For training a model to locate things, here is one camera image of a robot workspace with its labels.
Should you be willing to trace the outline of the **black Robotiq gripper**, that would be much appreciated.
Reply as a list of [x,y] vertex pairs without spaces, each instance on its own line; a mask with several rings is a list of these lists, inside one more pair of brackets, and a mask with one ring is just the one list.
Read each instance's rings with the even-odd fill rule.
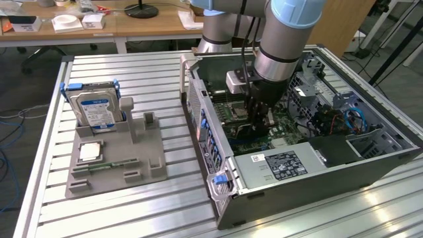
[[251,92],[247,100],[247,120],[251,124],[247,134],[250,136],[267,135],[270,128],[266,117],[282,99],[286,88],[287,80],[279,82],[259,80],[251,84]]

